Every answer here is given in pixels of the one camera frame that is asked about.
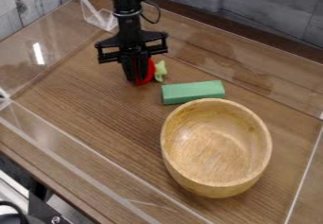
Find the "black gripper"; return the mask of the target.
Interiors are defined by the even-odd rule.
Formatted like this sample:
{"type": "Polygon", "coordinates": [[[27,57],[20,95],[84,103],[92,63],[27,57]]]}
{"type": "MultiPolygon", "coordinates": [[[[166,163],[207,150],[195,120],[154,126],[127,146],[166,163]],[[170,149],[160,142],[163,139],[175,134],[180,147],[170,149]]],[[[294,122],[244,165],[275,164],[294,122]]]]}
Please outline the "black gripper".
{"type": "Polygon", "coordinates": [[[143,52],[138,56],[138,77],[143,81],[148,74],[148,55],[158,55],[168,52],[168,34],[159,31],[146,31],[142,28],[140,12],[131,14],[114,13],[118,19],[119,31],[116,35],[100,42],[96,42],[99,63],[122,61],[127,80],[136,79],[134,71],[134,60],[131,56],[143,52]]]}

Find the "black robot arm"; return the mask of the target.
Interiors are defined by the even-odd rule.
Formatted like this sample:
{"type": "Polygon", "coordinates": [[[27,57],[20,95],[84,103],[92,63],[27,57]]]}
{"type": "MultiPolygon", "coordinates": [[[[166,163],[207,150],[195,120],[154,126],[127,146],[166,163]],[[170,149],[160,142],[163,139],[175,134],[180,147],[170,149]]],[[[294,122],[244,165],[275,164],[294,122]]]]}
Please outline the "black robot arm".
{"type": "Polygon", "coordinates": [[[146,0],[112,0],[114,16],[118,19],[116,35],[96,42],[99,63],[118,61],[127,80],[143,85],[152,81],[155,64],[152,56],[168,52],[168,34],[160,31],[146,31],[142,28],[142,3],[146,0]]]}

